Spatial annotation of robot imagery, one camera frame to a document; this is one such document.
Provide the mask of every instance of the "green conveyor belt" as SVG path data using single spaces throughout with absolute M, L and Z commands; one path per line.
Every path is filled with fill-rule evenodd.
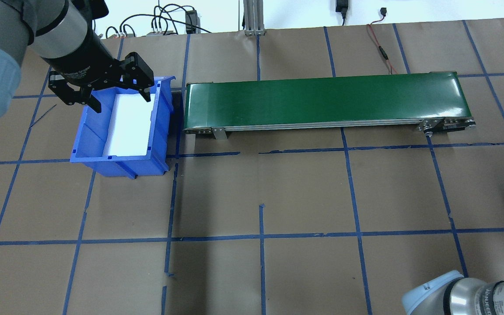
M 186 97 L 186 133 L 472 117 L 456 72 L 188 84 Z

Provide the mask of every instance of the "floor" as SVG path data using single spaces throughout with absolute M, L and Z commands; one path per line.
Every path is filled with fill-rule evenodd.
M 504 279 L 504 19 L 375 31 L 399 72 L 458 71 L 478 128 L 186 136 L 186 83 L 387 69 L 362 26 L 114 39 L 176 75 L 178 110 L 165 175 L 106 178 L 69 163 L 82 108 L 28 52 L 0 119 L 0 315 L 402 314 L 447 271 Z

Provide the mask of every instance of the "blue tape grid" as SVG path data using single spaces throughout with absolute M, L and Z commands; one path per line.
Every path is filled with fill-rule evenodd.
M 42 84 L 42 89 L 40 90 L 40 94 L 38 95 L 38 101 L 36 102 L 36 107 L 34 108 L 34 113 L 32 113 L 32 118 L 30 119 L 29 126 L 32 126 L 32 123 L 34 123 L 34 121 L 36 119 L 36 113 L 38 113 L 38 108 L 40 108 L 40 101 L 42 101 L 42 95 L 44 94 L 44 89 L 46 88 L 46 83 L 48 82 L 48 78 L 50 75 L 50 69 L 51 68 L 48 68 L 48 71 L 46 72 L 46 78 L 44 78 L 44 83 Z M 31 127 L 29 127 L 28 130 L 26 131 L 26 136 L 24 137 L 24 142 L 22 144 L 21 153 L 18 156 L 18 161 L 22 161 L 22 156 L 24 155 L 25 149 L 26 149 L 26 143 L 28 143 L 28 138 L 30 137 L 30 131 L 32 131 Z M 5 201 L 3 203 L 3 206 L 2 206 L 2 209 L 0 212 L 0 227 L 1 227 L 1 221 L 4 218 L 5 210 L 7 208 L 7 203 L 9 202 L 9 197 L 11 196 L 11 191 L 13 190 L 14 181 L 17 178 L 17 173 L 18 173 L 18 169 L 19 169 L 20 165 L 21 165 L 20 163 L 17 163 L 17 166 L 14 168 L 13 177 L 10 180 L 9 189 L 7 190 L 7 195 L 5 196 Z
M 466 29 L 466 32 L 468 34 L 468 38 L 470 38 L 470 42 L 472 43 L 472 47 L 474 48 L 474 52 L 476 53 L 476 57 L 478 58 L 478 61 L 480 62 L 480 66 L 482 67 L 483 73 L 479 74 L 461 74 L 458 77 L 485 77 L 488 85 L 490 87 L 490 90 L 496 100 L 496 103 L 500 109 L 500 112 L 504 118 L 504 110 L 502 108 L 501 102 L 499 98 L 497 97 L 497 94 L 492 86 L 492 83 L 490 81 L 491 76 L 504 76 L 504 73 L 487 73 L 486 69 L 483 65 L 483 62 L 481 60 L 480 54 L 476 48 L 476 45 L 472 39 L 472 36 L 470 34 L 470 31 L 468 29 L 468 26 L 465 21 L 463 21 L 464 27 Z M 400 47 L 400 52 L 402 54 L 402 59 L 404 60 L 404 66 L 406 67 L 406 71 L 410 73 L 410 68 L 408 65 L 408 62 L 406 60 L 406 55 L 404 53 L 404 48 L 402 46 L 402 42 L 400 39 L 400 36 L 398 34 L 398 30 L 396 28 L 396 24 L 392 25 L 394 28 L 394 32 L 396 35 L 396 39 L 398 40 L 398 45 Z M 330 66 L 332 68 L 332 76 L 336 76 L 335 73 L 335 68 L 334 68 L 334 62 L 333 62 L 333 56 L 332 56 L 332 48 L 330 45 L 330 39 L 328 37 L 328 31 L 327 28 L 324 28 L 324 35 L 326 39 L 326 45 L 328 48 L 328 54 L 329 54 L 329 60 L 330 60 Z M 189 51 L 189 44 L 190 44 L 190 36 L 187 37 L 186 40 L 186 50 L 185 50 L 185 58 L 184 58 L 184 74 L 182 77 L 182 88 L 174 88 L 173 90 L 181 90 L 185 91 L 186 88 L 184 87 L 185 81 L 186 81 L 186 69 L 187 69 L 187 62 L 188 62 L 188 51 Z M 122 47 L 123 47 L 123 39 L 120 40 L 120 49 L 118 52 L 118 58 L 121 55 L 122 52 Z M 260 80 L 260 38 L 259 36 L 256 37 L 256 62 L 257 62 L 257 74 L 258 74 L 258 80 Z M 34 111 L 34 114 L 32 116 L 31 124 L 36 118 L 36 113 L 38 112 L 38 108 L 40 105 L 40 101 L 42 98 L 47 98 L 47 97 L 55 97 L 54 95 L 44 95 L 44 87 L 46 86 L 46 82 L 48 80 L 48 75 L 46 76 L 46 80 L 44 81 L 44 86 L 42 87 L 42 91 L 40 95 L 25 95 L 25 96 L 15 96 L 14 98 L 38 98 L 38 102 L 36 104 L 36 108 Z M 92 178 L 91 178 L 91 183 L 90 187 L 87 193 L 87 200 L 86 200 L 86 205 L 85 205 L 85 212 L 82 217 L 82 222 L 80 225 L 80 232 L 78 235 L 77 240 L 43 240 L 43 241 L 0 241 L 0 246 L 1 245 L 76 245 L 76 251 L 74 254 L 74 259 L 72 263 L 72 269 L 70 272 L 70 280 L 68 282 L 68 289 L 66 292 L 66 299 L 64 302 L 64 309 L 63 309 L 63 314 L 66 314 L 67 312 L 67 307 L 68 307 L 68 301 L 70 297 L 70 290 L 72 287 L 73 279 L 74 279 L 74 272 L 75 272 L 75 267 L 76 267 L 76 261 L 78 259 L 78 254 L 79 254 L 79 249 L 81 244 L 110 244 L 110 243 L 146 243 L 146 242 L 165 242 L 167 244 L 167 253 L 165 255 L 165 271 L 168 273 L 168 265 L 170 261 L 170 245 L 172 242 L 211 242 L 211 241 L 229 241 L 229 240 L 239 240 L 239 239 L 259 239 L 260 240 L 260 264 L 262 266 L 262 271 L 261 271 L 261 278 L 262 278 L 262 313 L 266 313 L 266 280 L 265 280 L 265 268 L 264 268 L 264 240 L 269 239 L 269 238 L 323 238 L 323 237 L 357 237 L 358 238 L 358 244 L 359 244 L 359 251 L 360 251 L 360 262 L 361 262 L 361 268 L 362 268 L 362 274 L 363 274 L 363 280 L 364 280 L 364 289 L 365 289 L 365 295 L 366 295 L 366 303 L 367 303 L 367 311 L 369 314 L 372 313 L 371 309 L 371 304 L 370 304 L 370 295 L 368 292 L 368 280 L 366 277 L 366 268 L 364 266 L 364 254 L 363 254 L 363 249 L 362 249 L 362 236 L 385 236 L 385 235 L 442 235 L 442 234 L 453 234 L 455 237 L 455 242 L 456 242 L 456 247 L 458 251 L 458 255 L 460 257 L 462 269 L 464 271 L 464 274 L 467 276 L 467 270 L 466 266 L 464 264 L 464 257 L 462 255 L 462 249 L 460 247 L 460 243 L 458 241 L 458 234 L 466 234 L 466 233 L 500 233 L 504 232 L 504 227 L 499 227 L 499 228 L 481 228 L 481 229 L 456 229 L 454 225 L 454 220 L 449 217 L 449 220 L 451 222 L 451 229 L 444 229 L 444 230 L 424 230 L 424 231 L 361 231 L 360 228 L 360 223 L 358 220 L 358 213 L 357 213 L 357 207 L 356 207 L 356 199 L 354 197 L 354 182 L 353 182 L 353 177 L 351 174 L 351 169 L 350 169 L 350 159 L 348 156 L 349 151 L 354 151 L 354 150 L 377 150 L 377 149 L 416 149 L 416 148 L 426 148 L 428 147 L 430 149 L 430 154 L 431 157 L 434 161 L 434 166 L 435 170 L 437 173 L 437 179 L 440 183 L 440 188 L 441 188 L 441 193 L 444 198 L 444 203 L 445 203 L 445 208 L 448 212 L 448 215 L 450 216 L 450 206 L 448 204 L 448 198 L 446 197 L 446 191 L 444 188 L 444 184 L 442 182 L 442 177 L 440 175 L 440 169 L 438 166 L 438 162 L 436 160 L 436 156 L 434 154 L 434 148 L 437 147 L 466 147 L 466 146 L 496 146 L 496 145 L 504 145 L 504 142 L 502 143 L 472 143 L 472 144 L 467 144 L 467 143 L 446 143 L 446 144 L 432 144 L 431 140 L 428 138 L 428 144 L 427 145 L 405 145 L 405 146 L 375 146 L 375 147 L 348 147 L 347 146 L 347 140 L 345 137 L 345 133 L 343 131 L 343 128 L 341 128 L 342 132 L 342 140 L 344 143 L 343 148 L 325 148 L 325 149 L 302 149 L 302 150 L 283 150 L 283 151 L 271 151 L 271 152 L 262 152 L 260 154 L 280 154 L 280 153 L 298 153 L 298 152 L 325 152 L 325 151 L 344 151 L 346 154 L 346 168 L 348 169 L 348 181 L 350 182 L 350 193 L 352 195 L 352 203 L 353 203 L 353 208 L 354 208 L 354 217 L 355 217 L 355 223 L 356 223 L 356 231 L 355 232 L 338 232 L 338 233 L 291 233 L 291 234 L 264 234 L 263 231 L 263 210 L 264 207 L 263 205 L 260 206 L 260 234 L 247 234 L 247 235 L 226 235 L 226 236 L 218 236 L 218 237 L 172 237 L 172 224 L 173 224 L 173 217 L 174 217 L 174 203 L 175 203 L 175 194 L 176 194 L 176 178 L 178 176 L 178 163 L 175 165 L 175 171 L 174 171 L 174 179 L 173 179 L 173 188 L 172 188 L 172 196 L 171 196 L 171 213 L 170 213 L 170 218 L 169 218 L 169 226 L 168 226 L 168 237 L 166 238 L 134 238 L 134 239 L 82 239 L 82 233 L 84 231 L 84 223 L 86 221 L 86 209 L 88 208 L 88 204 L 90 202 L 90 197 L 92 193 L 92 187 L 94 184 L 94 179 L 95 179 L 95 173 L 93 172 Z M 12 177 L 10 187 L 8 189 L 7 195 L 5 202 L 2 207 L 2 211 L 0 213 L 0 224 L 3 219 L 4 211 L 6 209 L 6 205 L 8 202 L 8 199 L 10 197 L 11 191 L 12 191 L 12 186 L 14 184 L 14 181 L 16 179 L 16 175 L 18 173 L 18 168 L 20 167 L 21 164 L 34 164 L 34 163 L 63 163 L 67 162 L 68 159 L 55 159 L 55 160 L 22 160 L 22 155 L 24 154 L 24 150 L 26 149 L 26 143 L 28 141 L 28 137 L 30 136 L 30 129 L 28 130 L 26 134 L 26 138 L 24 140 L 24 144 L 21 150 L 20 157 L 17 161 L 0 161 L 0 164 L 15 164 L 16 168 L 14 171 L 14 175 Z M 237 155 L 240 152 L 216 152 L 216 153 L 207 153 L 207 154 L 179 154 L 179 143 L 180 143 L 180 134 L 178 134 L 177 138 L 177 154 L 175 156 L 168 156 L 169 158 L 194 158 L 194 157 L 200 157 L 200 156 L 226 156 L 226 155 Z M 162 288 L 162 301 L 161 301 L 161 313 L 164 314 L 165 312 L 165 303 L 166 303 L 166 292 L 167 292 L 167 287 L 164 286 Z
M 474 38 L 472 38 L 472 34 L 470 33 L 470 29 L 468 28 L 468 24 L 466 21 L 462 21 L 462 24 L 464 24 L 464 29 L 466 30 L 466 34 L 468 34 L 468 38 L 470 39 L 470 42 L 472 44 L 472 48 L 474 48 L 474 52 L 476 53 L 476 57 L 478 58 L 479 65 L 482 67 L 483 74 L 486 78 L 487 84 L 490 87 L 491 94 L 493 94 L 493 98 L 495 98 L 495 102 L 499 108 L 500 114 L 503 116 L 504 120 L 504 109 L 503 106 L 501 105 L 501 102 L 495 92 L 494 86 L 491 83 L 490 75 L 487 73 L 486 66 L 484 66 L 482 57 L 480 56 L 480 52 L 478 52 L 478 48 L 476 46 L 476 43 L 474 42 Z
M 402 40 L 400 38 L 400 34 L 398 33 L 398 28 L 396 27 L 396 24 L 393 24 L 392 26 L 394 27 L 394 33 L 396 34 L 396 40 L 398 41 L 398 46 L 400 47 L 400 52 L 402 53 L 402 59 L 404 60 L 404 66 L 406 66 L 406 72 L 408 74 L 410 74 L 411 73 L 410 66 L 408 65 L 408 59 L 406 59 L 406 54 L 404 53 Z M 441 189 L 442 199 L 444 202 L 444 209 L 446 209 L 446 214 L 448 215 L 448 221 L 450 223 L 450 230 L 452 232 L 452 237 L 454 238 L 454 244 L 456 246 L 456 251 L 458 253 L 460 267 L 462 268 L 462 273 L 464 274 L 464 277 L 468 277 L 468 268 L 466 267 L 466 260 L 464 259 L 464 253 L 462 253 L 462 246 L 460 245 L 460 239 L 458 238 L 458 232 L 456 230 L 456 225 L 454 223 L 454 219 L 451 217 L 450 203 L 448 202 L 448 197 L 446 196 L 445 184 L 442 181 L 441 170 L 438 166 L 437 156 L 434 153 L 434 146 L 433 146 L 433 143 L 431 142 L 430 137 L 427 137 L 427 146 L 429 148 L 431 159 L 433 160 L 434 171 L 437 174 L 438 185 Z
M 336 77 L 336 70 L 334 68 L 334 56 L 332 55 L 332 46 L 330 45 L 330 38 L 328 37 L 328 29 L 326 28 L 326 26 L 324 26 L 324 37 L 326 38 L 326 47 L 328 48 L 328 57 L 330 60 L 330 67 L 332 69 L 332 77 Z M 353 217 L 355 220 L 355 236 L 357 237 L 357 246 L 359 250 L 360 271 L 363 278 L 364 299 L 367 305 L 367 313 L 368 315 L 372 315 L 371 295 L 368 290 L 367 268 L 364 263 L 363 235 L 361 231 L 361 224 L 359 222 L 359 213 L 357 211 L 357 199 L 355 197 L 354 178 L 351 173 L 350 153 L 347 145 L 346 134 L 343 131 L 343 127 L 340 128 L 340 132 L 342 134 L 343 148 L 332 148 L 331 150 L 332 151 L 343 150 L 345 153 L 347 180 L 350 186 L 351 203 L 353 206 Z

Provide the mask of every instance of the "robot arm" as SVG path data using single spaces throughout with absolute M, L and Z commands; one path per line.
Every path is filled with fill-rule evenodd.
M 149 66 L 136 52 L 115 59 L 90 28 L 92 19 L 107 14 L 104 0 L 0 0 L 0 116 L 18 87 L 28 45 L 52 66 L 48 87 L 68 105 L 100 113 L 91 92 L 113 86 L 137 90 L 149 102 Z

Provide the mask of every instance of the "power adapter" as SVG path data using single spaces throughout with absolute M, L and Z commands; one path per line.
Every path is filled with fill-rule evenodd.
M 348 8 L 350 8 L 350 0 L 336 0 L 336 12 L 341 12 L 344 20 L 347 15 Z

